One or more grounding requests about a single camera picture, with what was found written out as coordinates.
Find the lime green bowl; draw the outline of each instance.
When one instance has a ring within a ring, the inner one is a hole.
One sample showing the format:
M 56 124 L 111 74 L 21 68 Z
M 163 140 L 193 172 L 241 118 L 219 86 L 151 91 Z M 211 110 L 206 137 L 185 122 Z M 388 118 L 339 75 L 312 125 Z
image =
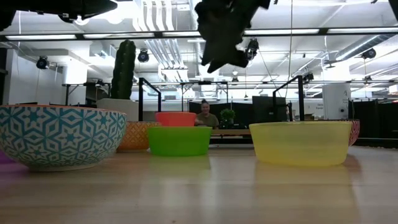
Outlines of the lime green bowl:
M 150 152 L 156 156 L 199 156 L 207 154 L 211 128 L 154 127 L 148 129 Z

